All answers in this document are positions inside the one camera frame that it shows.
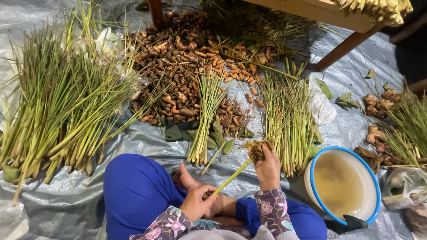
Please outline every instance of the plastic basin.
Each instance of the plastic basin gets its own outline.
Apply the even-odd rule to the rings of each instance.
[[[334,216],[322,203],[322,200],[317,194],[316,187],[314,184],[314,166],[316,165],[317,159],[324,153],[332,153],[347,161],[357,172],[358,176],[363,185],[363,203],[361,209],[354,214],[361,220],[366,221],[368,224],[372,223],[380,211],[381,205],[381,193],[378,181],[372,172],[368,164],[359,157],[356,153],[339,146],[330,146],[320,150],[312,161],[307,165],[304,174],[305,188],[307,189],[308,195],[311,200],[325,213],[331,216],[335,221],[347,226],[347,222],[341,220],[337,216]]]

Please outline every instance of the floral shirt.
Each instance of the floral shirt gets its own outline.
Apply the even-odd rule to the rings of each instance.
[[[282,190],[276,188],[259,191],[254,193],[254,196],[263,226],[270,230],[275,238],[291,234],[293,235],[291,239],[297,239],[287,213],[288,206]],[[179,208],[170,206],[150,224],[143,234],[130,235],[129,240],[175,240],[191,231],[214,229],[230,230],[246,239],[251,239],[251,234],[244,228],[229,228],[219,222],[205,219],[192,223]]]

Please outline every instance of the woman's left hand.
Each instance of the woman's left hand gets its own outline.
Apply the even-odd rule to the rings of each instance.
[[[199,220],[205,212],[212,207],[218,195],[210,195],[205,201],[202,200],[203,194],[206,192],[214,192],[216,187],[203,185],[191,189],[187,197],[184,199],[180,209],[190,219],[191,222]]]

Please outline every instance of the plastic tarp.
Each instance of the plastic tarp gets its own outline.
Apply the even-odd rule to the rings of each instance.
[[[126,13],[126,19],[131,21],[129,27],[137,30],[140,23],[141,29],[151,23],[148,12],[136,12],[135,5],[128,2],[105,0],[104,7],[113,12],[116,19],[123,17],[124,9],[131,10]],[[11,68],[7,60],[11,57],[9,37],[15,41],[22,41],[22,31],[40,28],[43,23],[52,22],[62,13],[61,4],[72,6],[75,1],[45,1],[45,0],[1,0],[0,1],[0,82],[3,84],[8,77]],[[339,34],[347,37],[351,31],[329,26]],[[311,45],[311,62],[317,62],[330,52],[344,38],[336,33],[324,33],[313,30],[308,38]],[[370,93],[367,84],[363,80],[370,68],[377,75],[378,85],[381,87],[386,81],[395,86],[402,85],[402,76],[397,71],[394,58],[394,45],[388,42],[388,36],[377,33],[340,59],[324,73],[313,73],[315,77],[323,78],[324,82],[332,90],[336,97],[351,92],[354,99]],[[242,84],[235,83],[230,90],[230,96],[234,96],[242,104],[242,108],[249,105],[244,99]],[[10,89],[1,89],[2,95],[10,92]],[[342,109],[333,104],[337,111],[336,118],[329,124],[321,126],[320,132],[325,140],[324,146],[341,146],[348,149],[364,144],[367,133],[367,120],[358,109]],[[249,123],[249,129],[255,132],[256,139],[261,139],[261,121],[258,111],[252,110],[256,115]],[[237,144],[244,144],[246,140],[237,140]],[[26,182],[21,191],[20,201],[24,204],[26,213],[30,219],[29,232],[21,239],[25,240],[103,240],[105,234],[104,204],[102,197],[103,173],[108,162],[115,156],[123,153],[135,153],[146,155],[155,159],[168,172],[172,172],[181,162],[185,162],[189,150],[189,142],[167,143],[163,140],[159,128],[146,123],[137,122],[118,135],[105,146],[105,157],[95,173],[87,177],[86,174],[73,172],[67,174],[63,168],[55,173],[50,184],[44,184],[43,179],[33,179]],[[228,156],[222,156],[216,160],[210,169],[199,177],[201,168],[188,166],[190,172],[199,177],[205,183],[219,186],[247,159],[247,152],[235,145],[234,151]],[[321,215],[325,215],[318,209],[308,197],[302,177],[282,179],[281,186],[288,198],[295,199],[309,205]],[[11,200],[16,187],[0,180],[0,200]],[[234,181],[232,181],[223,193],[232,197],[249,196],[257,189],[257,177],[253,166],[248,167]],[[381,207],[381,212],[374,223],[368,229],[353,231],[338,236],[332,231],[328,232],[328,238],[347,240],[411,240],[410,231],[406,228],[399,212],[390,212]]]

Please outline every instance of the woman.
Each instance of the woman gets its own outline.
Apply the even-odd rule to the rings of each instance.
[[[216,188],[193,179],[183,164],[172,180],[152,159],[116,157],[104,174],[107,239],[326,240],[322,218],[283,197],[279,159],[265,145],[263,151],[265,161],[254,163],[261,189],[255,199],[218,194],[203,201]]]

